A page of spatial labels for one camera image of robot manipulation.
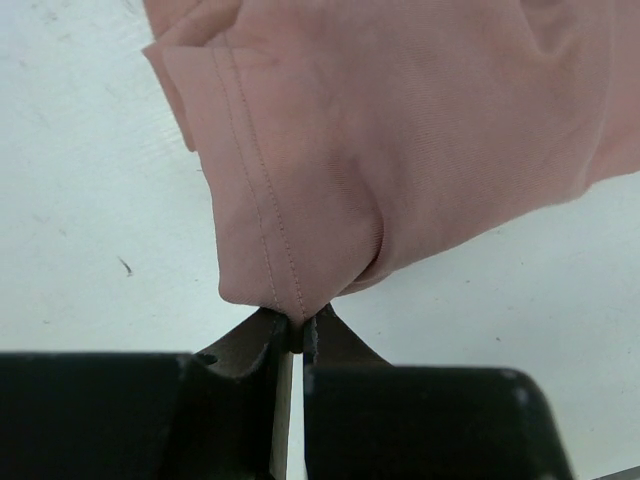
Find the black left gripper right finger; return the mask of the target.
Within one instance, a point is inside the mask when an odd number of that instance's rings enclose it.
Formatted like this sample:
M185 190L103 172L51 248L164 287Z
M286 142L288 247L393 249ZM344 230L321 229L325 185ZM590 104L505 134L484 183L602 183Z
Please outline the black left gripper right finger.
M507 368L394 366L331 307L304 327L311 479L569 479L537 384Z

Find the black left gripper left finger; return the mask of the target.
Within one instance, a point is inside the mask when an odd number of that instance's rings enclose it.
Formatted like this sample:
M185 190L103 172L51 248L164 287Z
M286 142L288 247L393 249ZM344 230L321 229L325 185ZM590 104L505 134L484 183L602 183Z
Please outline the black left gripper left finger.
M282 478L287 337L261 309L197 353L3 353L1 475Z

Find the pink printed t-shirt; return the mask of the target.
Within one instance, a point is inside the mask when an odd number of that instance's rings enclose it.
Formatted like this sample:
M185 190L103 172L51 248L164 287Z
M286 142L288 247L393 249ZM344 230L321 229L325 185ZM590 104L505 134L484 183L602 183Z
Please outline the pink printed t-shirt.
M335 297L639 168L635 1L148 1L219 292Z

